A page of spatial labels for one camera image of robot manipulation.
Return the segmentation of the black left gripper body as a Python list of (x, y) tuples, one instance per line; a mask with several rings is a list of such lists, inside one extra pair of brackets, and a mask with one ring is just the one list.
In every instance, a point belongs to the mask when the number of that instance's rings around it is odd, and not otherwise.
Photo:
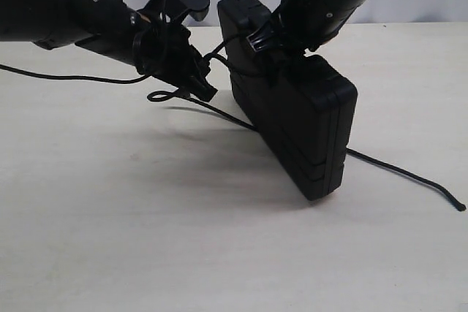
[(211, 71), (189, 41), (183, 25), (193, 10), (179, 0), (149, 0), (141, 9), (123, 0), (77, 0), (77, 22), (90, 35), (75, 44), (136, 68), (203, 101), (217, 92), (208, 81)]

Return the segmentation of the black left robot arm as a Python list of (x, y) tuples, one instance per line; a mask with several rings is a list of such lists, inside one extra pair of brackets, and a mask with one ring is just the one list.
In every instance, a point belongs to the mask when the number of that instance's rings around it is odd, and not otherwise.
[(1, 40), (45, 50), (75, 45), (207, 102), (216, 89), (184, 19), (203, 20), (209, 6), (210, 0), (149, 0), (141, 9), (123, 0), (1, 0)]

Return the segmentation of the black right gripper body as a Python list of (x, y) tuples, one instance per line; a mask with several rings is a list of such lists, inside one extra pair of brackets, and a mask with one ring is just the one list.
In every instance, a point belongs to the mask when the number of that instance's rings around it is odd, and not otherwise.
[(253, 61), (248, 77), (262, 77), (269, 71), (258, 58), (282, 50), (291, 56), (306, 49), (315, 51), (333, 39), (365, 0), (281, 0), (270, 11), (260, 1), (249, 5), (252, 21), (245, 48)]

